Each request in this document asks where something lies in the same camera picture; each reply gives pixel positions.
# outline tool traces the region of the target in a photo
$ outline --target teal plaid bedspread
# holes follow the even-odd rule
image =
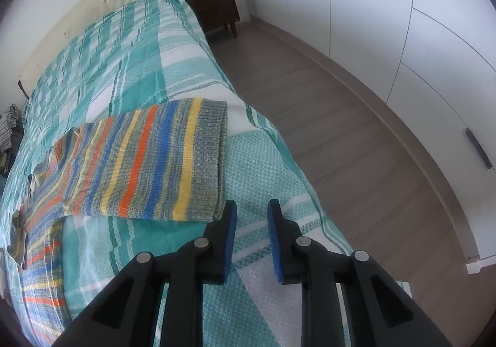
[[[284,215],[329,250],[352,249],[322,211],[277,130],[235,95],[183,0],[128,4],[89,26],[47,67],[32,94],[24,140],[2,197],[0,246],[8,245],[11,216],[27,193],[28,175],[72,127],[193,97],[227,102],[224,194],[238,211],[228,282],[204,290],[204,345],[299,345],[301,291],[276,281],[268,201],[278,198]],[[71,316],[138,252],[168,253],[203,228],[199,222],[66,218],[62,260]],[[23,331],[34,344],[51,344],[60,325],[56,311],[29,316],[16,263],[8,256],[7,269]],[[50,267],[44,269],[50,273]]]

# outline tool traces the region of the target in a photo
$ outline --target black handle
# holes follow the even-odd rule
[[[465,134],[467,135],[468,139],[474,145],[475,149],[477,150],[477,152],[481,156],[482,161],[484,161],[484,163],[485,163],[485,167],[487,169],[492,169],[493,164],[491,164],[491,161],[489,161],[489,158],[488,158],[487,154],[485,153],[485,151],[482,148],[481,144],[475,138],[475,136],[472,133],[472,131],[469,128],[467,128],[467,130],[465,130]]]

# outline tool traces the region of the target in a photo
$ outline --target wooden floor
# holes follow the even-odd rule
[[[469,347],[496,309],[496,268],[468,275],[456,235],[413,159],[347,88],[252,23],[209,35],[241,99],[279,129],[324,210],[368,251],[455,347]]]

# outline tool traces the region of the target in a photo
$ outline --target baseboard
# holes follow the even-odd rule
[[[396,116],[396,114],[389,109],[388,105],[386,105],[382,99],[375,95],[365,84],[342,68],[335,61],[328,58],[328,56],[319,52],[317,49],[296,38],[290,33],[283,31],[282,29],[269,24],[258,17],[251,16],[251,20],[259,27],[269,31],[282,41],[301,51],[315,63],[319,64],[328,73],[344,84],[351,92],[353,92],[365,105],[368,106],[370,110],[372,110],[372,112],[374,112],[374,114],[388,127],[388,129],[391,130],[391,132],[416,162],[441,201],[441,204],[451,221],[451,225],[456,232],[458,241],[460,242],[460,246],[465,257],[465,262],[467,263],[467,270],[469,273],[471,271],[478,273],[478,271],[474,271],[478,267],[475,262],[482,262],[485,259],[479,259],[479,251],[477,249],[477,244],[475,243],[474,235],[468,225],[467,217],[458,202],[458,198],[453,192],[453,189],[446,180],[445,176],[432,159],[431,155],[410,131],[410,129],[403,123],[403,121]]]

